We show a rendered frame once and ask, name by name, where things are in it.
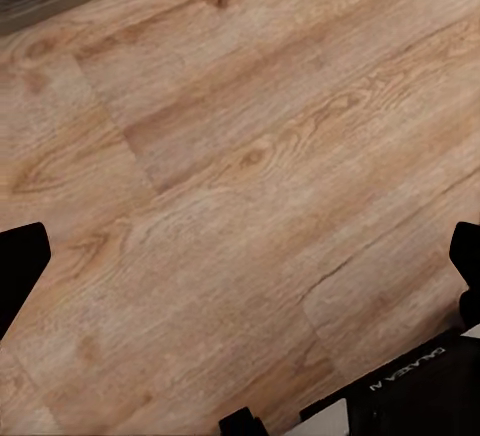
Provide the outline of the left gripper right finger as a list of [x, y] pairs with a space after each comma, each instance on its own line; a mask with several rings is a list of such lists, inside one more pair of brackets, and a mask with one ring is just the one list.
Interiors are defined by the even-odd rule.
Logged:
[[480, 225], [457, 223], [449, 257], [480, 301]]

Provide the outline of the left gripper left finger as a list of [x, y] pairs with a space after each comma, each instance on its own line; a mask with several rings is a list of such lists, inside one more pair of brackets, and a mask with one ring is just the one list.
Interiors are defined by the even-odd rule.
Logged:
[[0, 340], [50, 259], [50, 244], [41, 222], [0, 233]]

